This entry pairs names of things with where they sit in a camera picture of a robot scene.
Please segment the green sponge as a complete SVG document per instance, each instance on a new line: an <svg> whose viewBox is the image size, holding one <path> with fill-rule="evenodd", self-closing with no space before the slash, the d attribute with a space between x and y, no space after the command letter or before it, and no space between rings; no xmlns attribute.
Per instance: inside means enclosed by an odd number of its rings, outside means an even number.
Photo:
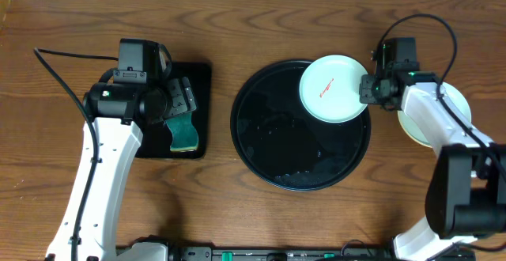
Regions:
<svg viewBox="0 0 506 261"><path fill-rule="evenodd" d="M166 119L165 124L172 134L172 152L192 152L198 148L198 132L192 123L190 112Z"/></svg>

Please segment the light blue plate top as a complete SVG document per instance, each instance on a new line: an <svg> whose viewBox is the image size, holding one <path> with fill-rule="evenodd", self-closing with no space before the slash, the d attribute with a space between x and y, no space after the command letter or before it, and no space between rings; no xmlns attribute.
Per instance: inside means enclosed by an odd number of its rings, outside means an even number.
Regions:
<svg viewBox="0 0 506 261"><path fill-rule="evenodd" d="M344 123L367 107L359 87L366 69L355 59L328 55L312 62L302 73L299 97L306 111L326 123Z"/></svg>

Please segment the light blue plate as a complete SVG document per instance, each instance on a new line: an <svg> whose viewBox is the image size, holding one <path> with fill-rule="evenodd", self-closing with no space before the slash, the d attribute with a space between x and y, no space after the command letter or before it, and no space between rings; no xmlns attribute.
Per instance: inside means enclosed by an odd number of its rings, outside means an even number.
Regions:
<svg viewBox="0 0 506 261"><path fill-rule="evenodd" d="M466 117L468 121L472 120L472 114L470 105L468 104L464 95L461 94L460 91L457 90L453 85L448 83L443 83L443 87L446 90L447 95L450 97L451 101L454 105L460 110L460 112Z"/></svg>
<svg viewBox="0 0 506 261"><path fill-rule="evenodd" d="M328 55L312 62L302 73L299 97L306 111L326 123L344 123L367 107L359 87L366 69L355 59Z"/></svg>

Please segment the yellow plate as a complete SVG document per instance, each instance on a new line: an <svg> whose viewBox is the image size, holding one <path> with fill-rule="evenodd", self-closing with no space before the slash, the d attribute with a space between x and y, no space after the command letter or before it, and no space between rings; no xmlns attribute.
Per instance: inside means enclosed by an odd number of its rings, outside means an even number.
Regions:
<svg viewBox="0 0 506 261"><path fill-rule="evenodd" d="M397 115L401 128L412 140L422 146L431 148L427 138L423 135L417 124L409 116L407 116L403 111L398 111Z"/></svg>

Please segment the light blue plate bottom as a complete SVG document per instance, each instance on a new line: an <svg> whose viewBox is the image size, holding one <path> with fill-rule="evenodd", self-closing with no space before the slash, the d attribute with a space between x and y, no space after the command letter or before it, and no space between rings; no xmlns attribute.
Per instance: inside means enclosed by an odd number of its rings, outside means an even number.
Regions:
<svg viewBox="0 0 506 261"><path fill-rule="evenodd" d="M466 117L468 121L472 120L472 114L470 105L468 104L464 95L461 94L460 91L457 90L453 85L448 83L443 83L443 87L446 90L447 95L450 97L451 101L454 105L460 110L460 112Z"/></svg>

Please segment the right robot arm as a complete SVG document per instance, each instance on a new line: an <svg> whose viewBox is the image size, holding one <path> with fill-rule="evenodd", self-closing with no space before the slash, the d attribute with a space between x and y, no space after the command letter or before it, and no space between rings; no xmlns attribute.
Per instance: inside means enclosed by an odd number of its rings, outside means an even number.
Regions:
<svg viewBox="0 0 506 261"><path fill-rule="evenodd" d="M397 259L434 260L505 231L505 147L480 132L433 73L364 75L360 101L410 117L436 155L425 216L393 240Z"/></svg>

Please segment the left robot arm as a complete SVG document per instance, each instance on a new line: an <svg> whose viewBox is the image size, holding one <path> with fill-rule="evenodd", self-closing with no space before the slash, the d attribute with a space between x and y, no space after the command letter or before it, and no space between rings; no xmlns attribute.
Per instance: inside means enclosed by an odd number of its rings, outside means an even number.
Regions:
<svg viewBox="0 0 506 261"><path fill-rule="evenodd" d="M133 159L142 145L145 111L158 107L158 119L188 116L197 108L188 78L160 84L102 77L81 103L85 109L81 162L48 260L167 260L170 247L154 237L124 252L116 249L119 210Z"/></svg>

